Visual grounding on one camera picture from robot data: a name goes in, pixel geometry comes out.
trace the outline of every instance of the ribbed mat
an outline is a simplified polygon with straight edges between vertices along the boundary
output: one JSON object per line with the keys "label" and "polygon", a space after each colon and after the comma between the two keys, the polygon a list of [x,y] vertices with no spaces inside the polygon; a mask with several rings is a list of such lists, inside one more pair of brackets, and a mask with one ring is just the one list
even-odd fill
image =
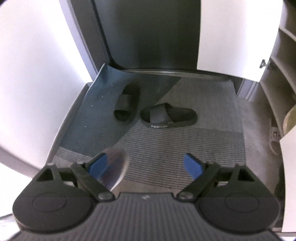
{"label": "ribbed mat", "polygon": [[246,162],[243,134],[230,131],[194,127],[156,130],[139,121],[114,147],[130,157],[125,179],[176,189],[192,182],[183,165],[187,152],[225,167]]}

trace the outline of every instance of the floor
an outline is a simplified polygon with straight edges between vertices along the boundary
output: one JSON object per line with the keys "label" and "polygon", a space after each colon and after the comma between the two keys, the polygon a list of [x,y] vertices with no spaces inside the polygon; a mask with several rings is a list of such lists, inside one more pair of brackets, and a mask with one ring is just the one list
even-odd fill
{"label": "floor", "polygon": [[269,106],[238,98],[242,115],[247,166],[273,193],[279,181],[281,156],[269,149],[268,131],[272,110]]}

